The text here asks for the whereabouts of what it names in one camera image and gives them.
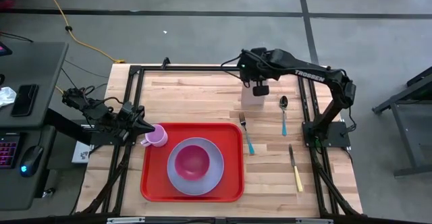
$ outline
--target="smartphone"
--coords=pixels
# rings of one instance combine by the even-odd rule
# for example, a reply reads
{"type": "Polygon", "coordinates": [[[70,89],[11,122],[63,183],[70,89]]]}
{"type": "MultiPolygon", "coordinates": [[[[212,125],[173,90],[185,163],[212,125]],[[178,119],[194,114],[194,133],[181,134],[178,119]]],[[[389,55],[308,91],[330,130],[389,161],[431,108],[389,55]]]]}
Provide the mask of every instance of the smartphone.
{"type": "Polygon", "coordinates": [[[36,84],[21,85],[13,104],[11,116],[25,117],[32,114],[33,104],[38,94],[39,86],[36,84]]]}

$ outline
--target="butcher block tabletop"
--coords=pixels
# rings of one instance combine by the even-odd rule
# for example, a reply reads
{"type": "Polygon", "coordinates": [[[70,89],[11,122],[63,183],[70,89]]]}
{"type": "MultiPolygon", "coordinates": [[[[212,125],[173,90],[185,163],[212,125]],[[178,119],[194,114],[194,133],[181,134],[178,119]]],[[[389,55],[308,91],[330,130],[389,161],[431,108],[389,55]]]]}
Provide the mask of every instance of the butcher block tabletop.
{"type": "MultiPolygon", "coordinates": [[[[105,98],[123,99],[130,65],[115,64],[109,77],[105,98]]],[[[132,85],[130,101],[134,100],[137,76],[132,85]]],[[[140,192],[145,148],[133,146],[124,190],[122,216],[173,217],[319,217],[317,196],[312,175],[311,158],[304,146],[301,123],[304,121],[296,76],[270,80],[270,94],[263,107],[242,107],[242,82],[224,72],[145,72],[140,105],[145,106],[144,120],[160,122],[230,122],[240,129],[239,112],[244,112],[247,129],[255,149],[249,155],[243,132],[244,193],[239,200],[212,202],[150,202],[140,192]],[[286,95],[287,136],[282,136],[282,112],[279,99],[286,95]],[[288,144],[304,187],[297,192],[294,169],[290,163],[288,144]]],[[[321,111],[331,101],[326,85],[316,83],[321,111]]],[[[108,106],[119,110],[115,101],[108,106]]],[[[91,154],[77,211],[85,209],[107,181],[112,146],[103,146],[91,154]]],[[[340,148],[328,148],[334,184],[358,212],[362,212],[352,164],[340,148]]],[[[327,210],[330,210],[328,189],[323,181],[327,210]]],[[[114,205],[117,184],[113,188],[110,210],[114,205]]]]}

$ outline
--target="pink bowl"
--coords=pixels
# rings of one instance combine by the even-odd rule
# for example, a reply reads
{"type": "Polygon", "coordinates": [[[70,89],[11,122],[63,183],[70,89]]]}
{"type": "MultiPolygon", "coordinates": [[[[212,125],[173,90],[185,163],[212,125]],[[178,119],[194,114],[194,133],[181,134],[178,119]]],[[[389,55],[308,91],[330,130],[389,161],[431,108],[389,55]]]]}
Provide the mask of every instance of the pink bowl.
{"type": "Polygon", "coordinates": [[[200,146],[186,146],[175,159],[175,171],[186,180],[199,180],[209,170],[209,154],[200,146]]]}

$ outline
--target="spoon with teal handle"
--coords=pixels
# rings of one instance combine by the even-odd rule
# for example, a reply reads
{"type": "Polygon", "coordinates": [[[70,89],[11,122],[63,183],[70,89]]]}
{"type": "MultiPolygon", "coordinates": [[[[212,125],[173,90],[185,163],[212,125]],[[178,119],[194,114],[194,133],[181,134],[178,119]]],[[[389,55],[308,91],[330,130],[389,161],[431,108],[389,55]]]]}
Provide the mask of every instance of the spoon with teal handle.
{"type": "Polygon", "coordinates": [[[279,101],[279,107],[282,109],[282,135],[286,136],[285,110],[286,107],[288,107],[288,99],[286,96],[281,97],[281,100],[279,101]]]}

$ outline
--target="pink mug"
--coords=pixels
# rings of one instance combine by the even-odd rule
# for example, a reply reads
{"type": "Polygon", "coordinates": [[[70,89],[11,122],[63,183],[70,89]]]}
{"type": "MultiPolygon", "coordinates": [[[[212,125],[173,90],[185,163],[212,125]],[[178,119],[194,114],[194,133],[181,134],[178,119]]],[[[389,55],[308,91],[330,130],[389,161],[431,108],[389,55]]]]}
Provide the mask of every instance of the pink mug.
{"type": "Polygon", "coordinates": [[[165,129],[161,125],[153,125],[155,127],[154,132],[146,134],[146,138],[141,141],[143,146],[163,146],[167,144],[168,135],[165,129]]]}

